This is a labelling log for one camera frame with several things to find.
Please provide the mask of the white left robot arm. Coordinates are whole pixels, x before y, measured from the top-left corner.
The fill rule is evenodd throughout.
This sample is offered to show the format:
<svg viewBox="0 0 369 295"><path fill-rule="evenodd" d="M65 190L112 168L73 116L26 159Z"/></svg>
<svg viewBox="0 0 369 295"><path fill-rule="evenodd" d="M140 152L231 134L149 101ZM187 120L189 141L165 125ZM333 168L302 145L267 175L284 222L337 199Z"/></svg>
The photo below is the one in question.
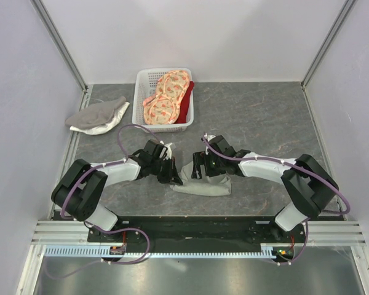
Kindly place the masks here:
<svg viewBox="0 0 369 295"><path fill-rule="evenodd" d="M149 140L143 149L121 160L106 163L75 160L56 185L51 200L61 208L62 218L71 217L96 226L108 241L118 241L123 228L117 223L119 217L100 204L104 189L150 175L156 176L161 184L181 186L183 182L172 155L174 147L173 143Z"/></svg>

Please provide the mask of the grey-green cloth napkin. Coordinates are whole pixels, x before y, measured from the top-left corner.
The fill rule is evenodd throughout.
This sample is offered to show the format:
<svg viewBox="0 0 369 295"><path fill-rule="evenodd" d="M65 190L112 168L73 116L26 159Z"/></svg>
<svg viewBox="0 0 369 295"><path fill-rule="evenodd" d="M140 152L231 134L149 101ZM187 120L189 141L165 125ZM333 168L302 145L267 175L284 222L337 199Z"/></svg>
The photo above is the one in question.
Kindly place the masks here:
<svg viewBox="0 0 369 295"><path fill-rule="evenodd" d="M170 188L175 192L208 197L219 197L231 194L232 185L228 175L223 174L214 177L203 176L202 179L192 179L192 170L192 162L183 166L179 173L183 184L170 185Z"/></svg>

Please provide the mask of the floral mesh laundry bag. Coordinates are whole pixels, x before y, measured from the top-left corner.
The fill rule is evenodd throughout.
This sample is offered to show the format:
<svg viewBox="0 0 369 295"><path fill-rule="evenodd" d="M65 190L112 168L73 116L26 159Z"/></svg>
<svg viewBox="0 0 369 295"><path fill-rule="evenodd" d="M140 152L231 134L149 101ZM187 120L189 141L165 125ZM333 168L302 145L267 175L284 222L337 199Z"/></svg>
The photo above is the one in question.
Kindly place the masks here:
<svg viewBox="0 0 369 295"><path fill-rule="evenodd" d="M157 80L154 94L142 103L146 124L174 124L180 113L181 101L191 81L190 74L183 69L171 70L161 76Z"/></svg>

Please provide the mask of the red cloth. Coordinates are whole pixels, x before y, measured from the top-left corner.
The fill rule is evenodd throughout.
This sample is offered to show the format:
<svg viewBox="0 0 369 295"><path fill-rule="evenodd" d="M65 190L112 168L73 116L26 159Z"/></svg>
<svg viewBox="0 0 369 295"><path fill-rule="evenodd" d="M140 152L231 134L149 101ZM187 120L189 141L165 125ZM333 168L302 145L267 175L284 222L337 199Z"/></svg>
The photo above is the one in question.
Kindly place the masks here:
<svg viewBox="0 0 369 295"><path fill-rule="evenodd" d="M190 96L192 93L192 90L194 88L194 82L191 81L189 83L189 87L181 101L181 105L180 105L180 113L179 116L177 118L177 120L175 121L175 124L184 124L186 123L186 117L188 114L188 109L189 109L189 104L190 104Z"/></svg>

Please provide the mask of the white cloth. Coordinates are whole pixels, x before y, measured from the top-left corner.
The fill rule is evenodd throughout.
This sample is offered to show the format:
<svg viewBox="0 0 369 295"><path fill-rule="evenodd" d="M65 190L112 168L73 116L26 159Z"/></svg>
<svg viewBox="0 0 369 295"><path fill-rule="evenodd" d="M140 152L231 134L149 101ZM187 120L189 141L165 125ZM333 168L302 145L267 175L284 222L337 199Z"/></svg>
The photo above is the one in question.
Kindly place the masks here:
<svg viewBox="0 0 369 295"><path fill-rule="evenodd" d="M86 135L92 135L92 136L102 135L102 134L108 133L114 127L119 125L119 123L121 122L122 118L124 117L124 114L126 113L129 106L130 106L130 103L126 101L116 111L113 119L111 121L109 121L108 123L106 123L106 124L103 124L101 126L94 127L94 128L91 128L91 129L79 129L79 128L76 128L76 127L69 127L69 130L73 131L73 132L80 132L80 133L83 133L83 134L86 134Z"/></svg>

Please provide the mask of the aluminium frame rail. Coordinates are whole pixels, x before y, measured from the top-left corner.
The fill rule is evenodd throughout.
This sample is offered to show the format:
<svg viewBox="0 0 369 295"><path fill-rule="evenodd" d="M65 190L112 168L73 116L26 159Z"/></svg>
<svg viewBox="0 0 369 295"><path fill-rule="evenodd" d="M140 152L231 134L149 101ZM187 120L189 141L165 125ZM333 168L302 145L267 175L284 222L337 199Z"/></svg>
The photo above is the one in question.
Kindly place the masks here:
<svg viewBox="0 0 369 295"><path fill-rule="evenodd" d="M93 246L50 199L73 160L117 160L149 139L130 112L100 136L65 119L133 101L141 70L173 67L196 84L193 123L161 134L179 167L207 132L311 154L338 183L350 212L311 222L292 265L45 256ZM0 294L369 294L369 1L0 1Z"/></svg>

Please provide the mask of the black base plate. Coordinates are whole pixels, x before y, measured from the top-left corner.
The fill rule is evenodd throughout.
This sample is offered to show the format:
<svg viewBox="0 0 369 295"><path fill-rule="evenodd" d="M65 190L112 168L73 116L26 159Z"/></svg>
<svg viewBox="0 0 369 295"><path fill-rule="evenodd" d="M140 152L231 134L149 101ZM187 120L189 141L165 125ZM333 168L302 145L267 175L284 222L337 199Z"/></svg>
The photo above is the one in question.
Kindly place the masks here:
<svg viewBox="0 0 369 295"><path fill-rule="evenodd" d="M111 229L100 230L94 226L88 241L110 242L117 240L128 244L144 231L151 243L207 241L243 241L262 243L298 244L305 240L304 226L298 224L288 232L280 229L272 216L126 216L121 217Z"/></svg>

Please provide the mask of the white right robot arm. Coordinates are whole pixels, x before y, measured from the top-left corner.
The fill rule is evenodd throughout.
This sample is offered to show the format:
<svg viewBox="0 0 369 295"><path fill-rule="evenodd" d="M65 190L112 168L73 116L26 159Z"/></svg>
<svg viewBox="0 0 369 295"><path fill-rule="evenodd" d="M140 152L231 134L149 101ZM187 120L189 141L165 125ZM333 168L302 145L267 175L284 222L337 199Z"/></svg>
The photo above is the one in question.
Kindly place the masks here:
<svg viewBox="0 0 369 295"><path fill-rule="evenodd" d="M277 242L291 236L292 229L298 224L317 218L338 194L338 185L308 154L280 159L246 149L236 151L221 135L205 135L202 141L206 145L205 150L192 155L192 179L236 175L265 179L284 186L290 203L275 215L274 223L269 226L269 234Z"/></svg>

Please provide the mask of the grey cloth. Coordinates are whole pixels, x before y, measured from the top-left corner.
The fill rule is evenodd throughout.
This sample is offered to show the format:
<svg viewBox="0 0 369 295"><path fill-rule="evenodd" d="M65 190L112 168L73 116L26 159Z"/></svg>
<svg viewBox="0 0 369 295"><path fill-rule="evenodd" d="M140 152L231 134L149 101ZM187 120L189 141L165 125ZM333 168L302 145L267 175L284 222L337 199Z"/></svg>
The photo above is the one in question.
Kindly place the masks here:
<svg viewBox="0 0 369 295"><path fill-rule="evenodd" d="M116 111L126 102L124 96L113 101L91 104L65 120L68 127L91 129L111 121Z"/></svg>

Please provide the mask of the white perforated plastic basket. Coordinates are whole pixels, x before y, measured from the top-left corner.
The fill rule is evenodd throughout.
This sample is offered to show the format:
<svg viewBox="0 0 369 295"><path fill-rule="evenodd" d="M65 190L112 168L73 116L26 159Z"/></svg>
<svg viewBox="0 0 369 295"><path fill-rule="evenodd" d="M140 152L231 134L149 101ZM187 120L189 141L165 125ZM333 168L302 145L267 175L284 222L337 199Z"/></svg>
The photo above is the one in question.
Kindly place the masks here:
<svg viewBox="0 0 369 295"><path fill-rule="evenodd" d="M183 69L190 74L192 80L191 71L186 68L155 68L144 69L137 74L135 83L135 94L133 99L133 113L132 122L134 124L142 125L151 129L154 132L183 132L194 121L194 99L193 90L190 96L190 105L188 115L186 117L186 123L184 124L171 124L171 125L147 125L143 116L143 101L154 94L157 80L165 73L175 70Z"/></svg>

